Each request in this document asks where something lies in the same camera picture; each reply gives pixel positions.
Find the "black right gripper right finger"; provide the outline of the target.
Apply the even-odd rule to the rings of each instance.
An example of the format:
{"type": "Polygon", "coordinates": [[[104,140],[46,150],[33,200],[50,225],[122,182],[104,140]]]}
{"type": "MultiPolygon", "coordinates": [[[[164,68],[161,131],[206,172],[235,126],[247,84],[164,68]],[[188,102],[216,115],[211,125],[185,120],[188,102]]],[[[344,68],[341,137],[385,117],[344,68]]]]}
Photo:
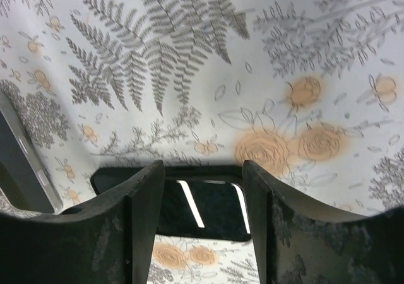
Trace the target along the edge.
{"type": "Polygon", "coordinates": [[[362,216],[322,203],[247,160],[242,168],[261,283],[402,283],[403,208],[362,216]]]}

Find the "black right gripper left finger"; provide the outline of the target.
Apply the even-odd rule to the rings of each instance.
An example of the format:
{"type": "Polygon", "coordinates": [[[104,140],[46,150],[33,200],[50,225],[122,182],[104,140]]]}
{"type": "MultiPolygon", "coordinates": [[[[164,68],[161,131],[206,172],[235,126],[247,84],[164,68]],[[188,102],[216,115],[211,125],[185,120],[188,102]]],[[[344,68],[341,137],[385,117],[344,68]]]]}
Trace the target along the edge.
{"type": "Polygon", "coordinates": [[[1,215],[2,283],[146,283],[165,182],[154,161],[59,215],[1,215]]]}

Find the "black phone case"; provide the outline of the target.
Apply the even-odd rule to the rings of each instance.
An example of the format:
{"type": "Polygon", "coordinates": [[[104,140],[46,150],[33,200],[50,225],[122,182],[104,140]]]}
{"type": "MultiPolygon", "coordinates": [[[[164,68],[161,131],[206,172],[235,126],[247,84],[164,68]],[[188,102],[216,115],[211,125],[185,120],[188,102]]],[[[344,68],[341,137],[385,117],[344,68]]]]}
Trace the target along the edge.
{"type": "MultiPolygon", "coordinates": [[[[139,172],[142,168],[128,168],[128,167],[116,167],[116,168],[101,168],[98,169],[91,177],[90,181],[95,188],[96,196],[102,194],[109,189],[119,185],[125,180],[132,177],[139,172]]],[[[231,180],[239,186],[242,183],[242,174],[234,174],[232,167],[165,167],[165,181],[168,178],[174,179],[204,179],[204,180],[231,180]]]]}

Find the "silver smartphone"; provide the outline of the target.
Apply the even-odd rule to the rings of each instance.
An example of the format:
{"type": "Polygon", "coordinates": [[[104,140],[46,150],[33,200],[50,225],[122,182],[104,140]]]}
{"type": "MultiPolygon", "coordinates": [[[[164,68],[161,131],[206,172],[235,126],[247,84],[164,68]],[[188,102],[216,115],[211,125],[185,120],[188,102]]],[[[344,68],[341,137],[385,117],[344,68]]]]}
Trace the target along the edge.
{"type": "Polygon", "coordinates": [[[4,93],[1,93],[1,195],[19,210],[53,214],[62,211],[62,201],[45,166],[4,93]]]}

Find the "dark smartphone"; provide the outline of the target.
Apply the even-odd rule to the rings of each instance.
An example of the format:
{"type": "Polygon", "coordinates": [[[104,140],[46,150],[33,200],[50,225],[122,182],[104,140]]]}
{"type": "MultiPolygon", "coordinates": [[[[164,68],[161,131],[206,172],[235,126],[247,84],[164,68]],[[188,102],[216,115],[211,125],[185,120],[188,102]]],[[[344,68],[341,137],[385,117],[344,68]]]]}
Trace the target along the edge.
{"type": "Polygon", "coordinates": [[[251,231],[244,191],[228,179],[168,178],[157,234],[246,242],[251,231]]]}

